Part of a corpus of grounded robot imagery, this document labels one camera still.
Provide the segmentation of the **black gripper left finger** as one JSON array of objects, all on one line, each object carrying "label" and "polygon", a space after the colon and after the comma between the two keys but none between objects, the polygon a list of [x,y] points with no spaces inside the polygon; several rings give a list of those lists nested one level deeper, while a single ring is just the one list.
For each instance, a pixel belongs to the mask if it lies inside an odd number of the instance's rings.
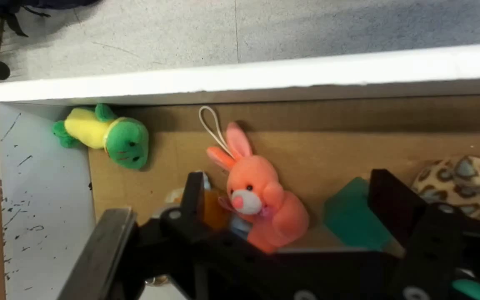
[{"label": "black gripper left finger", "polygon": [[132,209],[103,212],[57,300],[108,299],[135,217]]}]

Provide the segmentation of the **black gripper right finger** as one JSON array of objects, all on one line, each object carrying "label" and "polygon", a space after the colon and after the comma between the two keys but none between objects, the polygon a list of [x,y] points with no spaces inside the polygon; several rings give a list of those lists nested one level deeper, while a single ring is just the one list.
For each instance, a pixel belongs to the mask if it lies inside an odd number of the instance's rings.
[{"label": "black gripper right finger", "polygon": [[410,257],[418,252],[420,226],[427,204],[387,169],[370,174],[368,207],[388,232],[383,252],[393,257]]}]

